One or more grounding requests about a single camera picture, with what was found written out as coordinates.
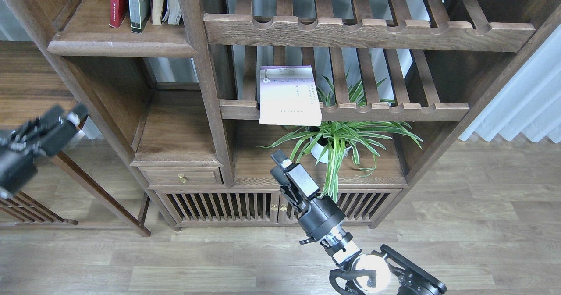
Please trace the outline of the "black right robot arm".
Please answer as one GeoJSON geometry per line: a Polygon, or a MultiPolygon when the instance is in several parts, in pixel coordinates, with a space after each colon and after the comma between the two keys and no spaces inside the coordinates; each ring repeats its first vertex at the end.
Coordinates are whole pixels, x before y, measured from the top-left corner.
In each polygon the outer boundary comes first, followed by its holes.
{"type": "Polygon", "coordinates": [[[389,285],[392,276],[399,282],[399,295],[443,295],[447,287],[412,261],[387,245],[380,251],[364,253],[353,235],[342,228],[344,213],[320,189],[305,168],[292,162],[281,150],[272,154],[277,180],[288,203],[299,214],[297,221],[307,235],[301,245],[317,242],[331,257],[336,269],[329,282],[341,295],[373,295],[389,285]]]}

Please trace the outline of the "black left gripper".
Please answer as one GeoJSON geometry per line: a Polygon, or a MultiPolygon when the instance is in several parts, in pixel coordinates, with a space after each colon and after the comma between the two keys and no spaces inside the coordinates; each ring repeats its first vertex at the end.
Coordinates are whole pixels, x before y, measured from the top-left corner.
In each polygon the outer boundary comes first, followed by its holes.
{"type": "Polygon", "coordinates": [[[13,198],[37,174],[34,164],[37,154],[53,157],[60,153],[88,114],[82,103],[66,114],[56,104],[42,117],[27,121],[6,136],[0,150],[1,198],[13,198]]]}

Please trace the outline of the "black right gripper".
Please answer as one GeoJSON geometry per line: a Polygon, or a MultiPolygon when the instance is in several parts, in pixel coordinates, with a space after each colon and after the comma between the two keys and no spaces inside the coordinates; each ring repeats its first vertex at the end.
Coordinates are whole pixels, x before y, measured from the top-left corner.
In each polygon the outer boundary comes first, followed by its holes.
{"type": "Polygon", "coordinates": [[[298,223],[308,237],[299,243],[338,245],[345,236],[341,228],[345,218],[343,211],[330,197],[316,197],[319,187],[300,163],[293,163],[281,150],[276,150],[271,157],[276,166],[270,173],[287,201],[299,213],[298,223]]]}

